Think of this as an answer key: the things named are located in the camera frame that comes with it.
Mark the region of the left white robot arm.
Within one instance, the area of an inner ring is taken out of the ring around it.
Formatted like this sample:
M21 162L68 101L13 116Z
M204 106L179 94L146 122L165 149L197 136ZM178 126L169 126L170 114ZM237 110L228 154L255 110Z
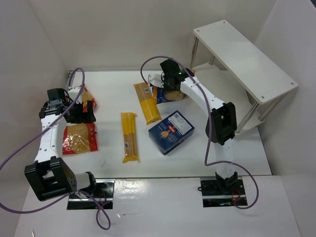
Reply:
M96 180L90 172L75 174L63 160L64 155L79 155L98 149L93 113L94 101L84 88L48 90L48 101L39 118L44 134L34 163L24 174L40 201L79 190L92 192Z

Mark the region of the blue orange pasta bag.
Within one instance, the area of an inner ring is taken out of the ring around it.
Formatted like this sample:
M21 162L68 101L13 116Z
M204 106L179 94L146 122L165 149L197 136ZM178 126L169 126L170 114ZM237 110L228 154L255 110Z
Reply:
M181 91L167 91L160 87L152 87L153 100L155 104L180 101L186 97Z

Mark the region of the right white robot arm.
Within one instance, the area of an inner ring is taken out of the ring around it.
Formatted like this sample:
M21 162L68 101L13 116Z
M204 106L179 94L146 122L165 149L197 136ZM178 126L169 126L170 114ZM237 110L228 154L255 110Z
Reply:
M236 108L231 102L217 98L198 80L196 75L173 58L160 63L162 88L183 92L207 115L205 133L207 147L204 165L219 165L215 172L216 185L226 191L237 182L237 172L231 170L232 146L237 129Z

